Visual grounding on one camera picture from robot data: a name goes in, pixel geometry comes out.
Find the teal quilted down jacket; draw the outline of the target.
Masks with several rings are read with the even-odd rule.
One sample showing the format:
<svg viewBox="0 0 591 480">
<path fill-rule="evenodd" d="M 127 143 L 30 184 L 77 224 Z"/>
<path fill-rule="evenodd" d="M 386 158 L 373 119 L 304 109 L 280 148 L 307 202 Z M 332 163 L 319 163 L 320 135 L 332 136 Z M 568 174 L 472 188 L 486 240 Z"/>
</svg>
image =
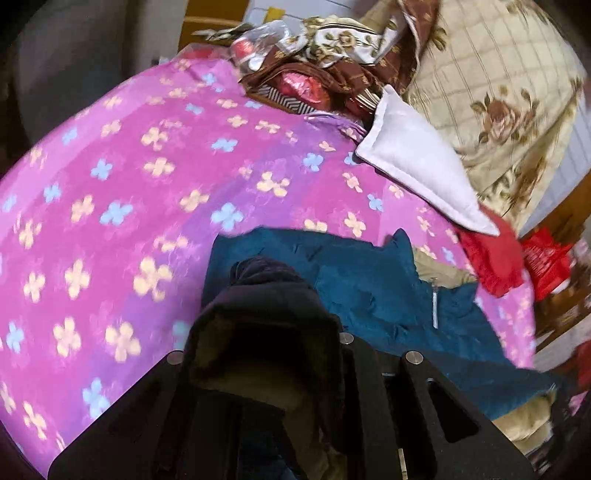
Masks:
<svg viewBox="0 0 591 480">
<path fill-rule="evenodd" d="M 494 420 L 558 383 L 506 358 L 477 291 L 422 279 L 403 231 L 382 247 L 287 229 L 218 236 L 185 352 L 207 378 L 304 387 L 328 377 L 339 333 L 349 333 L 394 356 L 423 353 Z"/>
</svg>

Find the red cushion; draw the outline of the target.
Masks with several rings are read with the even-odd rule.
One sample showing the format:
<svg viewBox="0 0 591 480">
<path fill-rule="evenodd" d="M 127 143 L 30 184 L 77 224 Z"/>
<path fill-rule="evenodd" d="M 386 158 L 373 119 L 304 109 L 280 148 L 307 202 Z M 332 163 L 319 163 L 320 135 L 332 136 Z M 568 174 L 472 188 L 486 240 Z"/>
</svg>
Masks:
<svg viewBox="0 0 591 480">
<path fill-rule="evenodd" d="M 524 282 L 522 247 L 511 225 L 485 205 L 481 211 L 499 230 L 498 236 L 460 228 L 457 235 L 480 284 L 500 298 Z"/>
</svg>

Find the red shopping bag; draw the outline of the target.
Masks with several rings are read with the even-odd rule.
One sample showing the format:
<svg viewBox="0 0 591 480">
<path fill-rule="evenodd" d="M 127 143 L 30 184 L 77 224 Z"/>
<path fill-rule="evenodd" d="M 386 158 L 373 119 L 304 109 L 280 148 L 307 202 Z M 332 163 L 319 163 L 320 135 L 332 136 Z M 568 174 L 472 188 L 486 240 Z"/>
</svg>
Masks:
<svg viewBox="0 0 591 480">
<path fill-rule="evenodd" d="M 571 277 L 572 243 L 556 241 L 548 227 L 534 231 L 521 242 L 524 261 L 533 287 L 535 301 L 549 296 L 560 284 Z"/>
</svg>

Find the pink floral bed sheet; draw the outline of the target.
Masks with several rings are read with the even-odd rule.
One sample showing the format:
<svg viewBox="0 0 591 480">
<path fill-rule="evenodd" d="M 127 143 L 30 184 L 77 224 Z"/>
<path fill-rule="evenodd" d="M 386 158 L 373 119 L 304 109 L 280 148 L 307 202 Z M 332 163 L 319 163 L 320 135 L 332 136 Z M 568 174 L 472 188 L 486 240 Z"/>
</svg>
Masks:
<svg viewBox="0 0 591 480">
<path fill-rule="evenodd" d="M 183 345 L 220 234 L 383 245 L 404 230 L 438 265 L 470 272 L 459 225 L 356 155 L 366 135 L 249 99 L 228 61 L 182 58 L 26 154 L 1 183 L 1 420 L 25 458 L 47 474 Z"/>
</svg>

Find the white pillow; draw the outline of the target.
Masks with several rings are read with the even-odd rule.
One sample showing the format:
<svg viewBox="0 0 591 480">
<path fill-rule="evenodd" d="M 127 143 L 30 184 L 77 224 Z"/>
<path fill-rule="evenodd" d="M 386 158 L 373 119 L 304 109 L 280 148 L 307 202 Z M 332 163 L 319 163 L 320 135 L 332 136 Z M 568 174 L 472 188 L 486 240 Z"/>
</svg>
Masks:
<svg viewBox="0 0 591 480">
<path fill-rule="evenodd" d="M 449 220 L 478 233 L 499 229 L 481 211 L 463 164 L 438 131 L 390 85 L 376 109 L 356 155 L 403 184 Z"/>
</svg>

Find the cream floral quilt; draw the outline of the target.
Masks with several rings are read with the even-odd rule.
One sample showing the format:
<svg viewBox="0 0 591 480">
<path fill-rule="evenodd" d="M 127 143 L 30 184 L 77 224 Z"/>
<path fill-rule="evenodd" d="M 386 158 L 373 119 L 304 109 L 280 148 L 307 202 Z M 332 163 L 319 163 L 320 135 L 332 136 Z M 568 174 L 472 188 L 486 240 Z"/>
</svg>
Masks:
<svg viewBox="0 0 591 480">
<path fill-rule="evenodd" d="M 437 1 L 436 30 L 401 98 L 455 150 L 479 205 L 513 228 L 564 156 L 583 76 L 532 1 Z"/>
</svg>

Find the brown floral bedding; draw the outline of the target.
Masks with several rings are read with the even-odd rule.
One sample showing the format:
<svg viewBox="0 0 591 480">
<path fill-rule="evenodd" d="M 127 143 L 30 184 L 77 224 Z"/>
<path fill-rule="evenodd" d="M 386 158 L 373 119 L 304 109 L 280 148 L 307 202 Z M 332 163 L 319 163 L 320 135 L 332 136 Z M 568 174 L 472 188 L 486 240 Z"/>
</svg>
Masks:
<svg viewBox="0 0 591 480">
<path fill-rule="evenodd" d="M 405 94 L 412 86 L 439 11 L 437 1 L 379 1 L 360 20 L 308 17 L 301 23 L 303 49 L 283 55 L 273 48 L 259 71 L 239 71 L 239 82 L 253 100 L 290 113 L 338 111 L 367 119 L 384 87 Z M 229 48 L 252 28 L 240 23 L 194 35 Z"/>
</svg>

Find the clear plastic bag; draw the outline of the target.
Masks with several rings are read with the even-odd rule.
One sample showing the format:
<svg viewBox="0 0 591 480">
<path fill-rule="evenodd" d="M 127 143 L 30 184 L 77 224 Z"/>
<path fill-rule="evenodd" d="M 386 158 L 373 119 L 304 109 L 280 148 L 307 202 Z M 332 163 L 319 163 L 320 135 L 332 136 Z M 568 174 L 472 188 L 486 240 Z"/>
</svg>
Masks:
<svg viewBox="0 0 591 480">
<path fill-rule="evenodd" d="M 307 38 L 303 31 L 294 34 L 283 20 L 273 20 L 243 33 L 230 44 L 229 52 L 239 71 L 250 74 L 259 71 L 273 48 L 280 54 L 291 55 L 305 44 Z"/>
</svg>

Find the brown wooden door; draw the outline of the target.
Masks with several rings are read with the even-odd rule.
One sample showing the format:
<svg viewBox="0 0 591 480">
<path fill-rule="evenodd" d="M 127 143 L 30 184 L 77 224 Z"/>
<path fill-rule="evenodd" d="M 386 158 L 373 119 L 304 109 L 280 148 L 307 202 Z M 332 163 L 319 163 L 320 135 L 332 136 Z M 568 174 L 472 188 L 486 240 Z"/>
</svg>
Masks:
<svg viewBox="0 0 591 480">
<path fill-rule="evenodd" d="M 195 31 L 222 30 L 242 23 L 249 0 L 188 0 L 177 50 L 190 43 L 204 43 Z"/>
</svg>

